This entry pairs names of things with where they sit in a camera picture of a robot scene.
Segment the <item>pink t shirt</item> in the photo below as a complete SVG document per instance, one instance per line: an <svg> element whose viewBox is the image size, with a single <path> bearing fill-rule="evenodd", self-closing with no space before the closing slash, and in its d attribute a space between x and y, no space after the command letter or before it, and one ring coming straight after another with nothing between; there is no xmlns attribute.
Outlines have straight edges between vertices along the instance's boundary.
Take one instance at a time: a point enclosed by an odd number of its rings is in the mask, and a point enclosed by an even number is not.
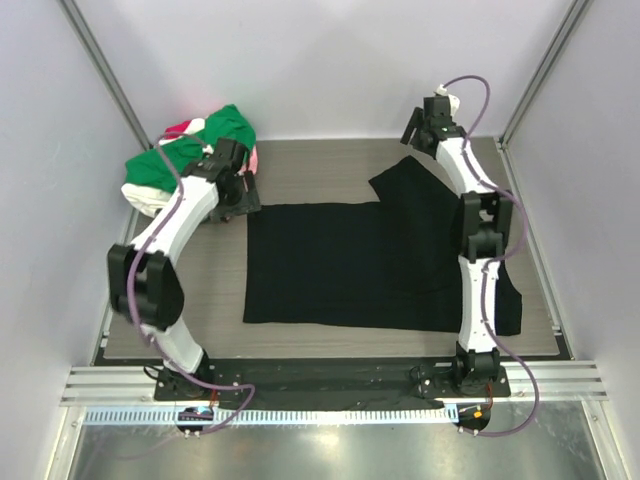
<svg viewBox="0 0 640 480"><path fill-rule="evenodd" d="M257 174L259 165L257 147L254 146L249 154L248 159L243 164L242 172L251 172L253 175Z"/></svg>

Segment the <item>green t shirt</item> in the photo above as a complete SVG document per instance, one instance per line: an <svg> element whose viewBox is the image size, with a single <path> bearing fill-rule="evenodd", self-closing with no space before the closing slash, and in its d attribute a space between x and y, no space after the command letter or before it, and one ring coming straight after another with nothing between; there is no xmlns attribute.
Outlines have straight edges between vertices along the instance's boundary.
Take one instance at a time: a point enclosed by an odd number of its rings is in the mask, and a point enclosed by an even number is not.
<svg viewBox="0 0 640 480"><path fill-rule="evenodd" d="M200 122L194 135L214 147L219 138L231 138L244 144L251 152L257 136L253 126L233 104L226 105L206 118L194 118ZM178 173L191 162L202 158L202 146L191 137L181 136L162 142L162 150ZM156 149L145 151L125 163L125 183L154 187L168 193L177 188L175 177L169 171Z"/></svg>

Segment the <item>white t shirt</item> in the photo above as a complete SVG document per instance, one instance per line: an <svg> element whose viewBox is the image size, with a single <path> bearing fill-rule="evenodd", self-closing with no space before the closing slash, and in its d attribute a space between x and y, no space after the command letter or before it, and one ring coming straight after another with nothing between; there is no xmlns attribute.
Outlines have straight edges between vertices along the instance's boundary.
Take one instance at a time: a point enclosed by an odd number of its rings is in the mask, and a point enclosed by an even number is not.
<svg viewBox="0 0 640 480"><path fill-rule="evenodd" d="M155 218L172 196L171 193L154 187L131 183L125 183L121 187L121 193L135 210L149 218Z"/></svg>

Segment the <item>red t shirt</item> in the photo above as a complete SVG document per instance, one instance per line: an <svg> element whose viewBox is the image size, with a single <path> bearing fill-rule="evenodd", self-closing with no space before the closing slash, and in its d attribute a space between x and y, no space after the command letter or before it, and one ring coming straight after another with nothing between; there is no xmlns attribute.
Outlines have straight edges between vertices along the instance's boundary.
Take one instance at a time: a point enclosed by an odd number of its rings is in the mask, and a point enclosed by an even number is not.
<svg viewBox="0 0 640 480"><path fill-rule="evenodd" d="M169 126L164 131L164 141L172 141L180 138L184 134L192 134L199 130L200 122L198 119L184 121L176 125Z"/></svg>

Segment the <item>black t shirt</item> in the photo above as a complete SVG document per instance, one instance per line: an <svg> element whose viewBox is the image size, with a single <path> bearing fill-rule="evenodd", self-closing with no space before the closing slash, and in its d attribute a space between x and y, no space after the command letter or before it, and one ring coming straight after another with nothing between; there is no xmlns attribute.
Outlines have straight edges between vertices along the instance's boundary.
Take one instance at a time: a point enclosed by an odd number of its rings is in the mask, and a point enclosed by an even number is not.
<svg viewBox="0 0 640 480"><path fill-rule="evenodd" d="M369 183L375 202L249 216L245 323L460 330L457 196L412 156Z"/></svg>

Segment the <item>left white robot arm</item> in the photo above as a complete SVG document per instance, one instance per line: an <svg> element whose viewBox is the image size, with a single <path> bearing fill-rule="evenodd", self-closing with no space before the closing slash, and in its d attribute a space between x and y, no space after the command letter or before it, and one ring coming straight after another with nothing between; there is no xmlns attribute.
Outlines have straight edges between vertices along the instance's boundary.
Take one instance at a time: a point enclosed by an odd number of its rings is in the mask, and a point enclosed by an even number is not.
<svg viewBox="0 0 640 480"><path fill-rule="evenodd" d="M179 376L179 388L200 399L215 385L209 357L183 318L185 294L176 264L204 220L247 215L259 211L261 204L254 175L244 167L250 156L244 144L230 138L213 145L194 141L199 154L183 171L166 155L164 144L156 144L176 190L142 233L109 249L107 268L112 310L157 351L165 372Z"/></svg>

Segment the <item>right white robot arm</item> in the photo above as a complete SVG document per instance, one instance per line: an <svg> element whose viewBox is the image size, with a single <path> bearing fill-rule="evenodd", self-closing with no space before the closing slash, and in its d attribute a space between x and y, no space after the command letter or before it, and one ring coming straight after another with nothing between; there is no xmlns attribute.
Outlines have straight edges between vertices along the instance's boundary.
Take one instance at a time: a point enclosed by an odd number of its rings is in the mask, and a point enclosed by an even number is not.
<svg viewBox="0 0 640 480"><path fill-rule="evenodd" d="M462 278L462 323L445 386L465 396L487 393L499 380L495 340L496 286L509 242L513 202L500 195L481 167L463 127L460 100L438 87L414 109L401 142L431 156L459 195L452 226Z"/></svg>

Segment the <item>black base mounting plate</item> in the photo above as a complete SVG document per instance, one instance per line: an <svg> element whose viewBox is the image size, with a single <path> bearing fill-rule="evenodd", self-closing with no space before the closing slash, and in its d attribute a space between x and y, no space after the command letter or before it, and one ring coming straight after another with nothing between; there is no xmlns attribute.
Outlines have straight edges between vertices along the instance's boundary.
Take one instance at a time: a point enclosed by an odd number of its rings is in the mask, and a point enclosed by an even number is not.
<svg viewBox="0 0 640 480"><path fill-rule="evenodd" d="M506 372L454 384L447 358L220 359L210 383L255 386L248 407L265 411L434 409L449 398L469 403L511 394Z"/></svg>

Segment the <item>right aluminium corner post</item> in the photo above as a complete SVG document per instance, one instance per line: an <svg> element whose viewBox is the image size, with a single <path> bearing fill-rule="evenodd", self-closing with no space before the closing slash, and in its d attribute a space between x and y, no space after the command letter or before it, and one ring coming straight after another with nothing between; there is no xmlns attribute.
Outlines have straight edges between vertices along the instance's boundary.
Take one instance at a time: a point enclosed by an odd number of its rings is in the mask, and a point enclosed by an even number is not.
<svg viewBox="0 0 640 480"><path fill-rule="evenodd" d="M505 150L509 142L513 139L534 100L545 85L556 64L559 62L564 50L592 4L593 2L591 0L573 0L570 2L569 8L552 36L533 76L507 122L504 132L496 139L500 150Z"/></svg>

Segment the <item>aluminium corner post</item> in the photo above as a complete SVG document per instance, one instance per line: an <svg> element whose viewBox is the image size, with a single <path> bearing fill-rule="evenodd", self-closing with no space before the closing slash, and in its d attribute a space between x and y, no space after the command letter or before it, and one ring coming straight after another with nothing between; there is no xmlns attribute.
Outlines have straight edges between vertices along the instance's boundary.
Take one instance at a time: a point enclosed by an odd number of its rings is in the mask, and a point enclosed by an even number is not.
<svg viewBox="0 0 640 480"><path fill-rule="evenodd" d="M89 23L74 0L58 0L58 6L67 18L71 29L80 41L85 53L96 70L100 80L114 101L125 124L143 150L148 150L152 142L144 130L134 108L115 75L106 55L96 39Z"/></svg>
<svg viewBox="0 0 640 480"><path fill-rule="evenodd" d="M505 150L509 142L513 139L534 100L545 85L556 64L559 62L564 50L592 4L593 2L591 0L573 0L570 2L569 8L552 36L533 76L507 122L504 132L496 139L500 150Z"/></svg>

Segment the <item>aluminium frame rail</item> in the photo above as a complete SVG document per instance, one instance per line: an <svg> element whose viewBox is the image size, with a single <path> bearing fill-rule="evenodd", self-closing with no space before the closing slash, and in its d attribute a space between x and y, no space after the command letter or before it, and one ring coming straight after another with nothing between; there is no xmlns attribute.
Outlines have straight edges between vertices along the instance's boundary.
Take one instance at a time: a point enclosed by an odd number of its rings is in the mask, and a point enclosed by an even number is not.
<svg viewBox="0 0 640 480"><path fill-rule="evenodd" d="M71 369L61 406L118 406L154 401L155 381L138 366L89 366Z"/></svg>

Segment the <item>left aluminium corner post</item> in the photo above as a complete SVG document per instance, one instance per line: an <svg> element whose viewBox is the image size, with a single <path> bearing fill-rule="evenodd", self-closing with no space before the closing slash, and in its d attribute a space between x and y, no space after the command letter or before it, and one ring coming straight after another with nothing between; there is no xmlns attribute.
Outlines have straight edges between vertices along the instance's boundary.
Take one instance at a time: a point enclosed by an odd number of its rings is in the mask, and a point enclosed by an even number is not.
<svg viewBox="0 0 640 480"><path fill-rule="evenodd" d="M106 55L96 39L89 23L74 0L58 0L58 6L67 18L71 29L80 41L85 53L96 70L100 80L114 101L125 124L143 150L148 150L152 142L144 130L134 108L115 75Z"/></svg>

